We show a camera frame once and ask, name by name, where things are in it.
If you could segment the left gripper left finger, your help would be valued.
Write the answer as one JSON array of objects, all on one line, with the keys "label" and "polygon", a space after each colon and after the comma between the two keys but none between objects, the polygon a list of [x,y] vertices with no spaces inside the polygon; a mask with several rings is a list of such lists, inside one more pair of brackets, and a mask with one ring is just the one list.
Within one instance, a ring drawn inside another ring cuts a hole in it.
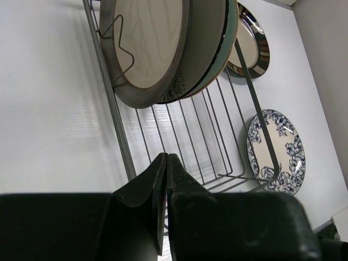
[{"label": "left gripper left finger", "polygon": [[167,158],[158,154],[145,171],[113,193],[112,256],[162,254]]}]

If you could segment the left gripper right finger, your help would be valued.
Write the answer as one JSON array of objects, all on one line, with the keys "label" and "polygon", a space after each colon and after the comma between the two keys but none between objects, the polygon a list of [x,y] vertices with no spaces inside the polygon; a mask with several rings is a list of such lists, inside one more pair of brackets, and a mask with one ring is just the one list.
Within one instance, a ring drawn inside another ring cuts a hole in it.
[{"label": "left gripper right finger", "polygon": [[211,235],[204,229],[204,207],[210,193],[184,168],[178,155],[167,159],[169,243],[173,260],[206,260]]}]

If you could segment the blue floral pattern plate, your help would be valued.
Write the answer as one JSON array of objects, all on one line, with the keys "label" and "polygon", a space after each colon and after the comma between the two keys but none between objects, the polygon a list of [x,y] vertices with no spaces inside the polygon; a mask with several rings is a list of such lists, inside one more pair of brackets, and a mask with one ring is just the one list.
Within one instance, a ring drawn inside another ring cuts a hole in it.
[{"label": "blue floral pattern plate", "polygon": [[[262,114],[279,165],[277,179],[263,189],[295,195],[304,182],[306,171],[301,138],[290,120],[279,111],[265,109]],[[247,133],[248,162],[258,183],[262,185],[273,178],[275,169],[257,115],[251,120]]]}]

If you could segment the brown rimmed cream plate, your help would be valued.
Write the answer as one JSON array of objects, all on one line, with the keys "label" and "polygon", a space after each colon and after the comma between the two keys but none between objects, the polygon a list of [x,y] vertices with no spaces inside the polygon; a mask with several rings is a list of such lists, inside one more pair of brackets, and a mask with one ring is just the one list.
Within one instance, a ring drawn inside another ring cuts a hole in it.
[{"label": "brown rimmed cream plate", "polygon": [[191,1],[101,1],[101,46],[111,85],[126,105],[157,103],[182,63]]}]

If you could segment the teal flower plate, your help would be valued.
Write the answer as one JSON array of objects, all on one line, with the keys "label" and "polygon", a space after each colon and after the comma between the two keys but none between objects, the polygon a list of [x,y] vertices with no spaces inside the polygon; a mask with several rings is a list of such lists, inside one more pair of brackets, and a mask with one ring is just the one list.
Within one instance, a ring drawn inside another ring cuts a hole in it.
[{"label": "teal flower plate", "polygon": [[237,1],[227,1],[228,2],[228,15],[227,15],[227,25],[224,29],[222,44],[217,53],[212,66],[209,68],[207,75],[204,77],[203,81],[199,85],[185,94],[184,98],[191,97],[198,92],[206,88],[213,80],[217,78],[220,72],[227,65],[228,59],[232,52],[232,47],[237,38],[238,24],[239,24],[239,8]]}]

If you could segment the tree pattern cream plate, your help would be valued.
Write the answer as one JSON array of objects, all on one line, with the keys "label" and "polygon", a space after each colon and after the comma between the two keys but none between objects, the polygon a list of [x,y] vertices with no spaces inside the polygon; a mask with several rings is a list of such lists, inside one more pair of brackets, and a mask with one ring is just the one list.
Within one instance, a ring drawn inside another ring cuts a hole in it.
[{"label": "tree pattern cream plate", "polygon": [[211,65],[221,41],[228,11],[227,1],[192,1],[188,38],[176,79],[158,101],[181,98],[199,85]]}]

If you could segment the black striped rim plate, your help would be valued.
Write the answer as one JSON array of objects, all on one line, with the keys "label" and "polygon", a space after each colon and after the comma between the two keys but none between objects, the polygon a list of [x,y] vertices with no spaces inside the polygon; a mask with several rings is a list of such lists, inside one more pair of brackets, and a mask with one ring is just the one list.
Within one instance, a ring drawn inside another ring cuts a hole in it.
[{"label": "black striped rim plate", "polygon": [[227,36],[238,41],[252,79],[261,77],[270,65],[270,48],[265,31],[256,17],[241,3],[228,15]]}]

